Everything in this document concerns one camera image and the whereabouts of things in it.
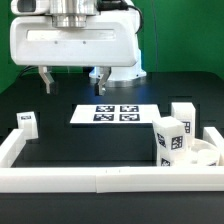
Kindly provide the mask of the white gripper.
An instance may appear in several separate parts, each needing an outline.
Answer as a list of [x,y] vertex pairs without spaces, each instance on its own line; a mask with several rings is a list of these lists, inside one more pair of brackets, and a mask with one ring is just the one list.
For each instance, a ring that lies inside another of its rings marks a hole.
[[109,66],[99,68],[95,94],[103,96],[110,67],[129,67],[138,60],[138,43],[132,21],[123,17],[91,16],[84,28],[55,28],[49,16],[14,19],[10,52],[18,65],[37,65],[46,93],[56,93],[47,66]]

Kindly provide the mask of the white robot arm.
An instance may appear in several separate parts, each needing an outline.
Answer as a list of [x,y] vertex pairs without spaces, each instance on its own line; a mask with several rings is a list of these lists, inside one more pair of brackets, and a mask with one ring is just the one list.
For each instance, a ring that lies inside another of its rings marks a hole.
[[92,67],[98,95],[145,76],[137,37],[143,15],[131,0],[12,0],[11,11],[11,58],[36,67],[47,93],[55,90],[55,66]]

